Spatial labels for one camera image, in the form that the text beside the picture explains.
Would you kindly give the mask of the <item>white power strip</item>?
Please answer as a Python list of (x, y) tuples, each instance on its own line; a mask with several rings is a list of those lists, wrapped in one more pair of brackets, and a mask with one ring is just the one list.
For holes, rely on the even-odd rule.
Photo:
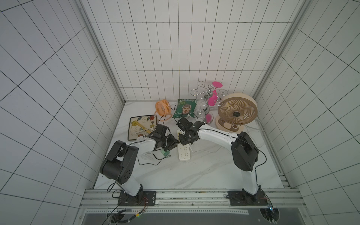
[(189, 161), (191, 159), (191, 148), (189, 144), (182, 145), (179, 141), (177, 144), (179, 161)]

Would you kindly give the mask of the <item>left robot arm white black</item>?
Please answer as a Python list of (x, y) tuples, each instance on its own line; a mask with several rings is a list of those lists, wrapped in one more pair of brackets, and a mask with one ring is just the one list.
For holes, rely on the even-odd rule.
[(149, 135), (138, 138), (132, 143), (116, 141), (100, 166), (100, 173), (106, 178), (114, 180), (122, 192), (119, 196), (118, 205), (139, 205), (145, 202), (153, 205), (147, 198), (148, 193), (156, 194), (156, 191), (144, 191), (143, 185), (132, 176), (138, 157), (147, 152), (152, 160), (161, 161), (160, 157), (153, 152), (164, 150), (169, 152), (177, 147), (180, 142), (171, 134), (165, 125), (157, 125)]

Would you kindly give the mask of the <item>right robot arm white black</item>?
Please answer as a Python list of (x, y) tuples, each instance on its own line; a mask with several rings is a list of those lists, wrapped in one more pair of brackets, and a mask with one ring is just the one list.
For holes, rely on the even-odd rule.
[(218, 144), (230, 152), (234, 164), (241, 170), (242, 177), (242, 190), (229, 191), (226, 195), (232, 206), (264, 206), (270, 210), (274, 209), (271, 200), (257, 183), (255, 164), (261, 151), (247, 133), (229, 133), (201, 121), (191, 123), (186, 118), (179, 119), (176, 125), (181, 130), (179, 134), (181, 144), (193, 144), (198, 140), (205, 140)]

